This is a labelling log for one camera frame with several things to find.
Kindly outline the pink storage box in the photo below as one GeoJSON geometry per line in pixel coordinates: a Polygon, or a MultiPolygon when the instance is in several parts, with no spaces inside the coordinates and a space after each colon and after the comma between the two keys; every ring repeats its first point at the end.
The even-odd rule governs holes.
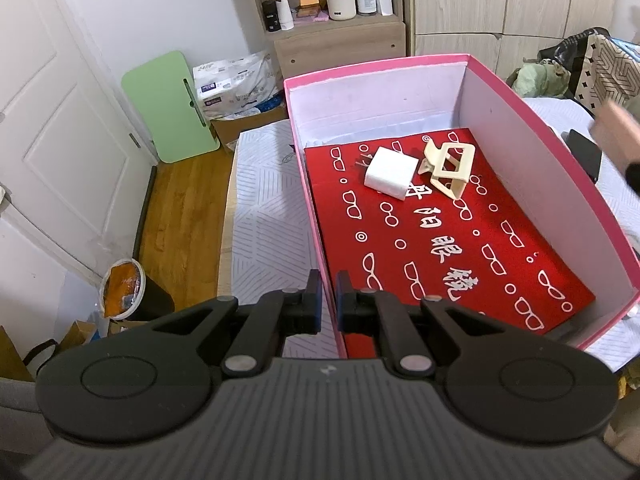
{"type": "Polygon", "coordinates": [[[639,263],[604,198],[564,143],[472,55],[338,66],[285,79],[297,163],[314,141],[469,128],[506,189],[596,295],[561,341],[586,350],[639,300],[639,263]]]}

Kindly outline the black square case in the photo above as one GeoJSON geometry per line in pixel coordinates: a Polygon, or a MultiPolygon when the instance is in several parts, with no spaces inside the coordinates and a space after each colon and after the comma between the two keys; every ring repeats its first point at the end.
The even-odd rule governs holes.
{"type": "Polygon", "coordinates": [[[565,143],[593,184],[600,176],[602,152],[597,144],[587,139],[576,130],[567,133],[565,143]]]}

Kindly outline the red glasses cloth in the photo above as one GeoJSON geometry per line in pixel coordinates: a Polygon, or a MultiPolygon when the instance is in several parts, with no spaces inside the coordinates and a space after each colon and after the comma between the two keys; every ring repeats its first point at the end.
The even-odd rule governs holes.
{"type": "Polygon", "coordinates": [[[467,128],[306,148],[310,194],[329,277],[391,292],[404,304],[426,295],[538,335],[593,303],[594,295],[534,227],[483,152],[461,200],[416,174],[404,200],[368,188],[379,148],[418,158],[427,142],[474,144],[467,128]]]}

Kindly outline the white charger plug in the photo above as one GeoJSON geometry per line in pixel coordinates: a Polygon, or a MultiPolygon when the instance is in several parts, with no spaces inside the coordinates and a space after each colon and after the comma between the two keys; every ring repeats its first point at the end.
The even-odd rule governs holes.
{"type": "Polygon", "coordinates": [[[405,200],[419,159],[381,146],[373,154],[361,154],[355,165],[364,171],[363,184],[367,188],[405,200]]]}

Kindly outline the cream hair claw clip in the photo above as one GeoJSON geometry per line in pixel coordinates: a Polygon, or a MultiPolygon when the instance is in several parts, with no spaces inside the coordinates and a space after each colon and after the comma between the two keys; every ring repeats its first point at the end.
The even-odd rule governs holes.
{"type": "Polygon", "coordinates": [[[469,143],[445,142],[438,148],[426,142],[418,174],[430,174],[431,185],[450,200],[460,200],[470,182],[475,146],[469,143]]]}

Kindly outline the black trash bin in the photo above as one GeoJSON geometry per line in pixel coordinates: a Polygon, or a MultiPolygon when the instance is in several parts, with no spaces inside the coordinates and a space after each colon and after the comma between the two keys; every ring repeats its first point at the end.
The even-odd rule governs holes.
{"type": "Polygon", "coordinates": [[[175,311],[170,293],[148,277],[133,258],[120,259],[107,270],[99,289],[104,318],[146,322],[175,311]]]}

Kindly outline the cardboard box on floor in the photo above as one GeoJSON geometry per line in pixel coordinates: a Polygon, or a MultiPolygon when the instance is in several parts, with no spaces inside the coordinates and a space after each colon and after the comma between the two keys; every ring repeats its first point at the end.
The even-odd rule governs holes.
{"type": "Polygon", "coordinates": [[[212,133],[215,133],[221,146],[229,153],[235,149],[236,141],[242,132],[280,122],[288,118],[288,111],[284,106],[277,106],[272,110],[253,116],[241,117],[229,120],[212,120],[209,125],[212,133]]]}

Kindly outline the white tissue pack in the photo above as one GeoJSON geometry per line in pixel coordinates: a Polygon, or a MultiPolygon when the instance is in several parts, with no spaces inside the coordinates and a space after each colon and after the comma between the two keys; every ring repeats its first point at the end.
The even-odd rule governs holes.
{"type": "Polygon", "coordinates": [[[198,106],[210,120],[250,110],[282,87],[280,70],[269,51],[195,66],[192,77],[198,106]]]}

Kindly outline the green folding board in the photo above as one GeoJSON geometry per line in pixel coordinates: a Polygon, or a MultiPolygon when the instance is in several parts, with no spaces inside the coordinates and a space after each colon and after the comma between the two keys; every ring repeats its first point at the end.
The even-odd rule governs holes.
{"type": "Polygon", "coordinates": [[[162,162],[181,162],[220,149],[198,105],[191,69],[180,51],[130,70],[122,76],[122,90],[149,130],[162,162]]]}

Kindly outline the white door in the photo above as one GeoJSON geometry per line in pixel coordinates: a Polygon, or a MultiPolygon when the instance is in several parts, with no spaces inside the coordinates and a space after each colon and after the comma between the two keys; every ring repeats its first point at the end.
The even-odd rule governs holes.
{"type": "Polygon", "coordinates": [[[131,255],[153,161],[55,0],[1,0],[1,184],[97,281],[131,255]]]}

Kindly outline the wooden shelf cabinet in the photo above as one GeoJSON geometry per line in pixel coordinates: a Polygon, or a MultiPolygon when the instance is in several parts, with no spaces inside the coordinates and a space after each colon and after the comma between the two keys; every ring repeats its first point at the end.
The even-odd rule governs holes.
{"type": "MultiPolygon", "coordinates": [[[[254,0],[262,14],[260,0],[254,0]]],[[[292,8],[299,0],[288,0],[292,8]]],[[[291,30],[265,32],[285,78],[407,54],[404,0],[392,0],[391,16],[357,15],[348,21],[295,23],[291,30]]]]}

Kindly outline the green plush toy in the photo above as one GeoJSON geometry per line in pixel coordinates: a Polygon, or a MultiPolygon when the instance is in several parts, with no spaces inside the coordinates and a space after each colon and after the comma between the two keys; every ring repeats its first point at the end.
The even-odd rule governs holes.
{"type": "Polygon", "coordinates": [[[506,83],[521,98],[562,98],[570,84],[570,72],[553,60],[524,63],[506,83]]]}

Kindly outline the white tube bottle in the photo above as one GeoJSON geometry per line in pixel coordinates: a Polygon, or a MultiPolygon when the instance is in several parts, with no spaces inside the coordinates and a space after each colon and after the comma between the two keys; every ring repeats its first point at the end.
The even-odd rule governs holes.
{"type": "Polygon", "coordinates": [[[294,28],[294,20],[288,0],[276,0],[278,18],[282,30],[291,30],[294,28]]]}

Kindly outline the white jar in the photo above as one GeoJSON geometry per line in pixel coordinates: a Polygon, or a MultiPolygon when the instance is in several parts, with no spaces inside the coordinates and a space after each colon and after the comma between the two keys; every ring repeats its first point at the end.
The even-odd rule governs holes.
{"type": "Polygon", "coordinates": [[[357,14],[356,0],[326,0],[329,18],[332,21],[347,21],[357,14]]]}

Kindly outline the patterned tote bag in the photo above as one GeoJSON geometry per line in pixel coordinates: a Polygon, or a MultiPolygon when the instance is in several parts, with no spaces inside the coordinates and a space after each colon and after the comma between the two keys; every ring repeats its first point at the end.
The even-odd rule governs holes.
{"type": "Polygon", "coordinates": [[[604,35],[591,35],[574,99],[590,114],[594,114],[607,100],[626,107],[638,95],[638,44],[604,35]]]}

